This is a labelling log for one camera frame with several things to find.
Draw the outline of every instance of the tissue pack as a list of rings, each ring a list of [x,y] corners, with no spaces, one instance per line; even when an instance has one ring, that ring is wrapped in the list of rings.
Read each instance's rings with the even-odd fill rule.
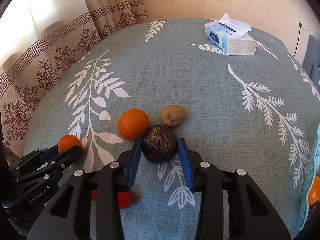
[[[248,33],[241,36],[228,25],[219,21],[204,26],[205,35],[227,55],[254,55],[257,42]]]

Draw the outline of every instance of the blue label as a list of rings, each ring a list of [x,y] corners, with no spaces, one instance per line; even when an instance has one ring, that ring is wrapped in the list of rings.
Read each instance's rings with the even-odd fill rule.
[[[222,25],[223,27],[226,27],[227,29],[231,30],[232,32],[236,32],[235,30],[231,29],[229,26],[223,24],[223,23],[219,23],[220,25]]]
[[[213,39],[216,43],[219,44],[219,37],[215,35],[214,33],[210,32],[210,37]]]

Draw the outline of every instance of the curtain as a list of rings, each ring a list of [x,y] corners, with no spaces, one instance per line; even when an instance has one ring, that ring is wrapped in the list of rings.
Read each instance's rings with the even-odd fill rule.
[[[100,41],[85,0],[12,0],[0,18],[0,112],[8,162],[22,156],[40,100]]]
[[[101,39],[148,21],[144,0],[85,0]]]

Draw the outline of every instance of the wall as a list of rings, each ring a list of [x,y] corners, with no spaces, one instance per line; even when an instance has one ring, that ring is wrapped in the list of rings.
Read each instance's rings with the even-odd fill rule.
[[[320,24],[305,0],[144,0],[150,21],[172,18],[219,19],[230,17],[276,36],[293,55],[299,27],[297,17],[305,23],[301,30],[296,59],[303,63],[309,35],[320,39]]]

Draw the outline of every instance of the red tomato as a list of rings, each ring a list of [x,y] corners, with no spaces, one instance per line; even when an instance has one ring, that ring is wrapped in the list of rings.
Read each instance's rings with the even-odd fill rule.
[[[97,201],[97,191],[93,190],[91,199]],[[119,201],[119,208],[125,209],[132,204],[132,194],[131,192],[118,192],[118,201]]]

